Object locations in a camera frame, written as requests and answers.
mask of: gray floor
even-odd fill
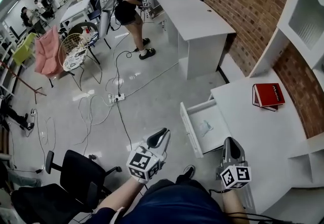
[[[60,9],[56,14],[59,21],[64,9]],[[123,37],[116,36],[126,33],[126,29],[121,27],[118,31],[109,32],[106,37],[112,47],[108,49],[105,42],[100,40],[93,49],[95,55],[101,61],[103,70],[102,82],[98,84],[86,71],[82,77],[82,88],[80,91],[70,75],[54,80],[52,89],[48,79],[34,72],[34,63],[25,70],[21,76],[34,88],[43,87],[42,91],[46,97],[37,95],[37,105],[34,102],[34,94],[31,90],[19,83],[16,89],[16,96],[13,98],[13,108],[21,115],[30,112],[32,108],[38,111],[38,124],[40,141],[42,142],[45,155],[54,148],[54,133],[56,134],[54,163],[61,165],[65,152],[70,149],[83,154],[87,142],[82,142],[87,134],[80,111],[86,119],[89,127],[89,103],[93,95],[103,97],[108,103],[108,94],[117,94],[117,81],[109,82],[105,91],[105,85],[110,78],[116,74],[114,66],[115,59],[119,53],[125,50],[132,51],[135,48],[132,37],[127,36],[115,50],[113,50]],[[157,54],[147,60],[141,61],[139,54],[133,54],[127,58],[125,54],[118,59],[120,82],[123,83],[120,91],[130,94],[137,90],[155,76],[170,68],[177,60],[177,50],[168,44],[167,36],[161,27],[154,23],[145,23],[143,36],[151,39],[149,47],[154,47]],[[92,64],[88,64],[97,77],[100,76],[98,70]],[[76,77],[79,79],[81,70],[76,70]],[[183,172],[183,169],[193,164],[196,166],[195,179],[207,189],[215,189],[215,171],[219,164],[219,152],[208,153],[204,158],[197,159],[194,156],[190,141],[187,138],[184,125],[180,117],[180,102],[184,102],[187,107],[199,104],[208,99],[210,89],[224,85],[225,82],[218,72],[203,76],[194,80],[186,81],[181,75],[178,65],[165,72],[147,86],[137,91],[133,95],[121,101],[119,104],[121,114],[124,119],[132,143],[140,141],[142,136],[152,130],[166,127],[171,130],[171,142],[168,147],[168,157],[163,169],[149,182],[149,186],[162,178],[175,181],[176,177]],[[102,121],[108,114],[109,108],[100,97],[95,97],[92,101],[93,124]],[[37,127],[29,137],[15,124],[11,124],[12,137],[15,148],[15,164],[21,170],[36,170],[44,165],[44,156],[37,135]],[[117,106],[112,107],[109,117],[100,125],[92,126],[88,137],[88,146],[85,155],[95,154],[98,156],[98,163],[106,170],[113,166],[121,166],[122,173],[114,173],[106,179],[106,186],[112,191],[120,186],[129,174],[125,164],[129,156],[127,145],[129,140],[123,128]],[[29,177],[41,178],[44,185],[59,183],[60,173],[53,170],[49,175],[45,171],[36,175],[33,173],[21,173]]]

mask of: sneaker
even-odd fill
[[[196,168],[193,165],[188,165],[184,170],[183,173],[186,175],[189,179],[192,179],[194,176],[194,173],[196,171]]]
[[[32,130],[34,128],[35,123],[27,123],[27,130]]]
[[[151,42],[151,40],[150,39],[143,39],[143,46],[146,46],[148,43],[150,43]]]
[[[146,52],[146,55],[145,56],[139,55],[139,58],[141,60],[144,60],[146,58],[149,58],[149,57],[155,55],[155,53],[156,53],[155,49],[154,48],[150,48],[150,49],[147,49],[147,52]]]

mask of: white table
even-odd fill
[[[217,69],[227,34],[235,30],[200,0],[157,0],[166,16],[169,42],[178,47],[187,79]]]
[[[276,112],[253,106],[252,86],[255,83],[279,83],[286,103],[279,106]],[[230,133],[245,150],[246,160],[252,169],[250,188],[255,211],[262,213],[292,188],[288,158],[292,150],[306,140],[296,108],[273,70],[263,76],[245,78],[212,89],[209,102],[214,102],[220,113],[207,114],[202,105],[195,106],[195,111],[186,109],[189,117],[185,117],[185,125],[192,126],[192,130],[186,126],[190,141],[194,141],[194,148],[206,153],[222,144],[226,134]],[[198,137],[197,126],[203,120],[214,127],[210,133],[214,137],[212,142]]]
[[[68,26],[66,22],[79,14],[83,14],[85,20],[89,20],[87,15],[89,8],[91,9],[90,0],[82,0],[81,2],[78,2],[66,10],[60,23],[65,23],[65,25]]]

